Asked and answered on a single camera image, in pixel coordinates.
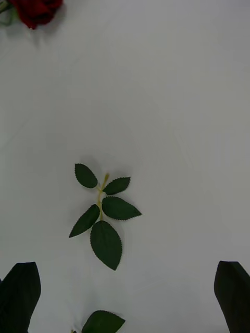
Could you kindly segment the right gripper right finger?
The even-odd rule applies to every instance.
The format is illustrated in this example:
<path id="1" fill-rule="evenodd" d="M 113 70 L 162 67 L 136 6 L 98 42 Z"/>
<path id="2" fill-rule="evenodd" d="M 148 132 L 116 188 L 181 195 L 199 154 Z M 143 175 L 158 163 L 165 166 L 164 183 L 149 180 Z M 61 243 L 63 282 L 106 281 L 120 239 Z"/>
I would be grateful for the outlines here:
<path id="1" fill-rule="evenodd" d="M 229 332 L 250 332 L 250 276 L 239 262 L 219 262 L 214 293 Z"/>

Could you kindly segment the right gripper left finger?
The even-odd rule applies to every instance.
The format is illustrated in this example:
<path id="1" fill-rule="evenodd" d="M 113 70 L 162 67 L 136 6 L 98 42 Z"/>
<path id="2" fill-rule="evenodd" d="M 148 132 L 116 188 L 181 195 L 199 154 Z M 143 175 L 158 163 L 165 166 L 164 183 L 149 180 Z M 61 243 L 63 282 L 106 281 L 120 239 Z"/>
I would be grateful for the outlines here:
<path id="1" fill-rule="evenodd" d="M 17 263 L 1 281 L 0 331 L 28 332 L 41 295 L 35 262 Z"/>

